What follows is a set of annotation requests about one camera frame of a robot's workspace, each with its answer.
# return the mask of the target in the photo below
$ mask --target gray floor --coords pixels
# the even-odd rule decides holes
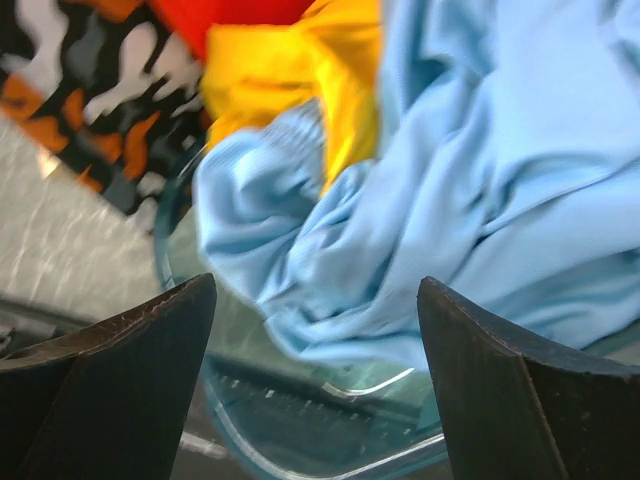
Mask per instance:
[[[0,116],[0,293],[100,320],[158,292],[151,242]]]

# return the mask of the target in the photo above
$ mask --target yellow fabric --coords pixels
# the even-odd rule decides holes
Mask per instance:
[[[327,134],[324,192],[345,167],[370,158],[382,43],[378,3],[317,0],[291,27],[213,26],[201,84],[216,119],[208,147],[240,128],[264,127],[317,97]]]

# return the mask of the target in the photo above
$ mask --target clothing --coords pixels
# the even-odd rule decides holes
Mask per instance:
[[[117,209],[152,216],[210,124],[183,42],[141,0],[6,0],[0,32],[0,112]]]
[[[204,61],[211,25],[291,25],[311,0],[190,0],[188,7],[182,0],[150,0],[149,4]]]
[[[570,347],[626,327],[640,316],[637,5],[390,2],[379,161],[311,202],[294,151],[228,137],[195,178],[203,257],[307,361],[426,369],[428,275]]]
[[[292,27],[214,25],[201,85],[216,119],[209,147],[316,97],[327,134],[326,191],[374,152],[380,47],[378,0],[316,0]]]

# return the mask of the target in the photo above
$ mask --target red fabric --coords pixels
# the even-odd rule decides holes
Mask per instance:
[[[292,25],[313,0],[150,0],[149,3],[180,34],[195,56],[204,60],[211,25]]]

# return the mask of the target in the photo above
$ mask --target light blue fabric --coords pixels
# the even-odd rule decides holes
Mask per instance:
[[[640,2],[385,11],[379,161],[316,201],[304,112],[294,142],[232,135],[195,179],[211,267],[285,352],[339,365],[427,368],[427,275],[575,348],[640,316]]]

